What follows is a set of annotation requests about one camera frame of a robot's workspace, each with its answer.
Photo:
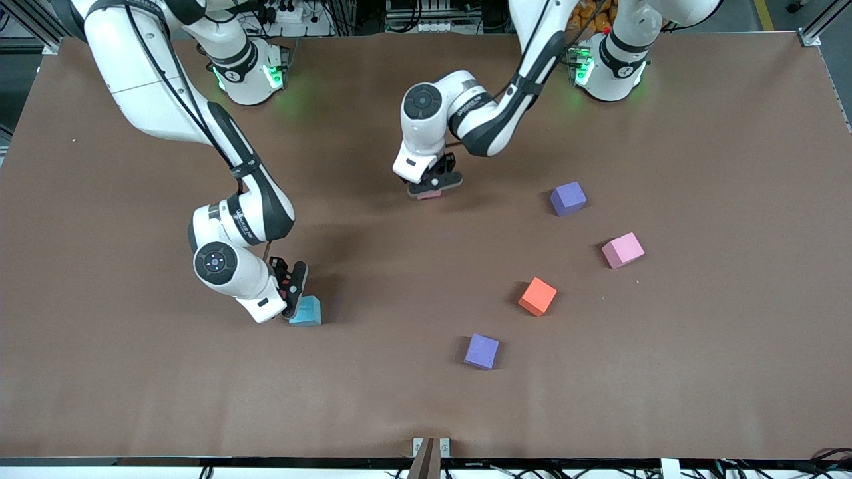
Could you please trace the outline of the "metal bracket with brown post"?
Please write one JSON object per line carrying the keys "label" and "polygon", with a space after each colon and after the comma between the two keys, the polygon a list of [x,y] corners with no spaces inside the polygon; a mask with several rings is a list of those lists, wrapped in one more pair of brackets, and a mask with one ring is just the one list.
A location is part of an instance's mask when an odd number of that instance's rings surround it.
{"label": "metal bracket with brown post", "polygon": [[405,479],[453,479],[447,463],[450,458],[450,438],[414,438],[413,463]]}

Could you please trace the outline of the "purple foam block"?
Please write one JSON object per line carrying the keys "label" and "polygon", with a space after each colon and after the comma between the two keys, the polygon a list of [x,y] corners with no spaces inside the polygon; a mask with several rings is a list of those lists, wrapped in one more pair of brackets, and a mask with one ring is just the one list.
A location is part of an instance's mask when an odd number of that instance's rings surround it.
{"label": "purple foam block", "polygon": [[493,370],[499,345],[499,340],[478,333],[472,334],[463,363],[483,370]]}
{"label": "purple foam block", "polygon": [[579,182],[570,182],[556,187],[550,202],[557,216],[567,216],[583,209],[587,197]]}

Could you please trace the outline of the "pile of orange items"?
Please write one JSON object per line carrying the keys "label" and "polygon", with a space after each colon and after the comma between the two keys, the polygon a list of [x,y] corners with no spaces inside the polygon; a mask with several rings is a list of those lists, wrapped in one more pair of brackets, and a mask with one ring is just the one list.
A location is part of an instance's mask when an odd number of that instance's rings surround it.
{"label": "pile of orange items", "polygon": [[618,14],[620,0],[579,0],[568,21],[569,30],[591,29],[606,33]]}

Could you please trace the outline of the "orange foam block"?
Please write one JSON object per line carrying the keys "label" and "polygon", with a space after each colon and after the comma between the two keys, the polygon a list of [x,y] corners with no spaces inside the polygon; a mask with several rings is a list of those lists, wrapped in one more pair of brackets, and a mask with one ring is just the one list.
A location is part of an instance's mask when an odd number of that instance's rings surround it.
{"label": "orange foam block", "polygon": [[542,279],[534,277],[523,291],[518,304],[536,317],[542,317],[556,298],[557,290]]}

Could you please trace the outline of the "white power strip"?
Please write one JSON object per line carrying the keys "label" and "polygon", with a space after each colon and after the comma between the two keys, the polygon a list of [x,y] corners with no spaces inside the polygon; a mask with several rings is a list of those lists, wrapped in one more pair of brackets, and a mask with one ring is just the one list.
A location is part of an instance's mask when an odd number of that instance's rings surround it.
{"label": "white power strip", "polygon": [[258,0],[262,30],[273,37],[337,35],[322,0]]}

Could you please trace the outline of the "aluminium frame rail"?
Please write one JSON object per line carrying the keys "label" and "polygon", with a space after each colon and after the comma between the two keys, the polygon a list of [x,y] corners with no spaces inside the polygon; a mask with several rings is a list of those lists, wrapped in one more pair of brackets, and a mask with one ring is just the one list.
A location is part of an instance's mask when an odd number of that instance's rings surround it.
{"label": "aluminium frame rail", "polygon": [[56,55],[65,37],[85,40],[73,0],[0,0],[0,53]]}
{"label": "aluminium frame rail", "polygon": [[797,33],[801,45],[804,47],[821,46],[821,34],[828,30],[829,25],[850,7],[852,7],[852,0],[831,0],[827,8],[819,12],[806,27],[798,28]]}

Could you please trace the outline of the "brown table cover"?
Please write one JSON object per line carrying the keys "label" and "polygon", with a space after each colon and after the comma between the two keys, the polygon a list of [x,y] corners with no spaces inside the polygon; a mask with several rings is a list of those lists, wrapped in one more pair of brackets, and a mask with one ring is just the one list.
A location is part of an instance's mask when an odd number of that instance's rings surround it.
{"label": "brown table cover", "polygon": [[[256,324],[197,280],[189,219],[234,180],[128,124],[68,39],[0,167],[0,456],[852,448],[852,134],[794,33],[666,35],[612,104],[557,71],[507,148],[456,149],[465,182],[427,201],[391,170],[403,94],[457,68],[498,90],[514,37],[308,39],[257,107],[174,48],[290,197],[271,253],[308,264],[323,324]],[[570,182],[587,203],[557,216]],[[645,254],[611,269],[630,232]],[[534,277],[557,290],[542,317],[518,304]],[[475,333],[493,370],[463,363]]]}

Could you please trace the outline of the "blue foam block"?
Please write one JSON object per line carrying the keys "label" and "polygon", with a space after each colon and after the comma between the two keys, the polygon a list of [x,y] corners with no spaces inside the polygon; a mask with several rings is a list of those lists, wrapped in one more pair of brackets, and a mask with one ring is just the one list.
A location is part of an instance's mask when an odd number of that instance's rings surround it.
{"label": "blue foam block", "polygon": [[316,296],[303,296],[296,307],[295,315],[288,319],[295,327],[313,327],[322,324],[321,303]]}

